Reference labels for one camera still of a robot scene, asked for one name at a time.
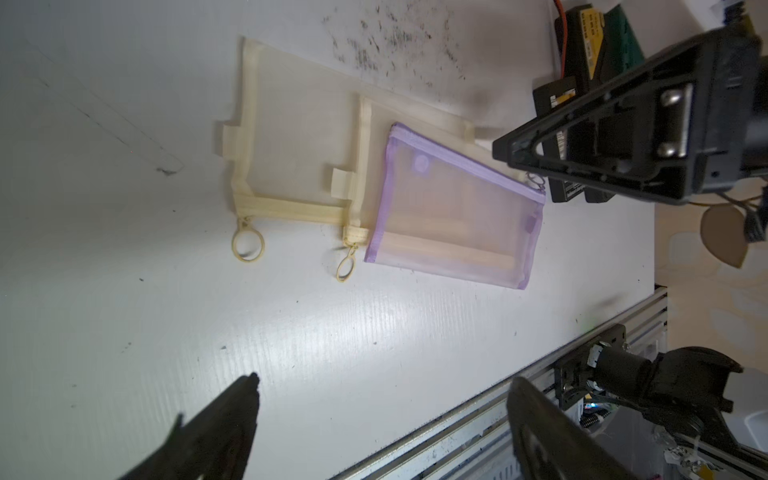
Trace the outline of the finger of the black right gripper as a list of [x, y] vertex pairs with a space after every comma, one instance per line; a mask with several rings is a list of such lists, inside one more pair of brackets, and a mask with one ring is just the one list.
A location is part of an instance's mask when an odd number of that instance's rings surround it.
[[[566, 132], [569, 153], [542, 152]], [[693, 36], [496, 139], [510, 167], [669, 205], [762, 174], [762, 41], [744, 26]]]

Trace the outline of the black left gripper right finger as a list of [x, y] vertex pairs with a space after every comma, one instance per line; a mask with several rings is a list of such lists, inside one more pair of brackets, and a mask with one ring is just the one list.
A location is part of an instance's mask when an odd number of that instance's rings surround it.
[[633, 479], [550, 399], [524, 377], [507, 397], [514, 455], [525, 479]]

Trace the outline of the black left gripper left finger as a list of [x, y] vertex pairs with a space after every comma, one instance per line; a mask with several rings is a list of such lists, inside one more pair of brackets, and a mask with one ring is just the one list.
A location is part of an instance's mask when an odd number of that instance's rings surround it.
[[251, 373], [185, 421], [176, 420], [164, 443], [125, 479], [242, 479], [253, 446], [260, 379]]

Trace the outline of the purple pouch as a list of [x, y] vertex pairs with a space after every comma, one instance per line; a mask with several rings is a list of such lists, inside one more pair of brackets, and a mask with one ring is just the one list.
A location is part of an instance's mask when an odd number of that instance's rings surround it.
[[543, 191], [396, 123], [364, 260], [523, 290], [545, 201]]

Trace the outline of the cream yellow pouch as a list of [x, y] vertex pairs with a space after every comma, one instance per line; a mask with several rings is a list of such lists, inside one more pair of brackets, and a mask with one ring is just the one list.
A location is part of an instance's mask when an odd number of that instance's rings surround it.
[[343, 240], [367, 263], [523, 290], [544, 193], [494, 161], [469, 124], [420, 117], [361, 97], [349, 168], [330, 194], [343, 204]]

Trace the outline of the yellow trimmed mesh pouch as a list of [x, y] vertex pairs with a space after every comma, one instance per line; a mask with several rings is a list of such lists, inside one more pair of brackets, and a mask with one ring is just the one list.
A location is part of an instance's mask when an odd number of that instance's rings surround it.
[[240, 118], [223, 125], [221, 146], [233, 164], [232, 251], [244, 263], [265, 252], [261, 218], [334, 225], [345, 247], [366, 244], [368, 173], [393, 124], [459, 151], [475, 141], [468, 120], [254, 39], [242, 42], [240, 86]]

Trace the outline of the green plastic tool case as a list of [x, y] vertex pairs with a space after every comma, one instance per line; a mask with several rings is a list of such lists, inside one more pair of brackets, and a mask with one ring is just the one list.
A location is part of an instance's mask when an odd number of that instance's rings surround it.
[[622, 6], [609, 10], [604, 20], [605, 62], [611, 77], [643, 64], [645, 56]]

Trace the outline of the black screwdriver bit case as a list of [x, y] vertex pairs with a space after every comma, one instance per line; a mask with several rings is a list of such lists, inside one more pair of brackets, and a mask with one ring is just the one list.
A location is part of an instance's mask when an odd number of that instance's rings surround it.
[[[564, 104], [578, 94], [576, 80], [573, 76], [555, 80], [533, 90], [533, 100], [537, 116], [542, 116], [561, 104]], [[569, 153], [568, 137], [566, 132], [558, 132], [554, 138], [544, 140], [541, 144], [545, 155], [555, 154], [563, 160]], [[567, 203], [580, 194], [584, 194], [585, 200], [590, 204], [607, 203], [613, 198], [613, 194], [597, 189], [585, 187], [581, 184], [558, 180], [550, 177], [549, 191], [554, 203]]]

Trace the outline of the black yellow battery pack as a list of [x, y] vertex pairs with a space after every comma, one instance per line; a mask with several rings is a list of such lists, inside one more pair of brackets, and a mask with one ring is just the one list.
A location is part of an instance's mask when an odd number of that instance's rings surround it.
[[563, 1], [554, 1], [554, 6], [561, 76], [575, 82], [578, 95], [587, 94], [615, 75], [605, 15], [591, 4], [566, 9]]

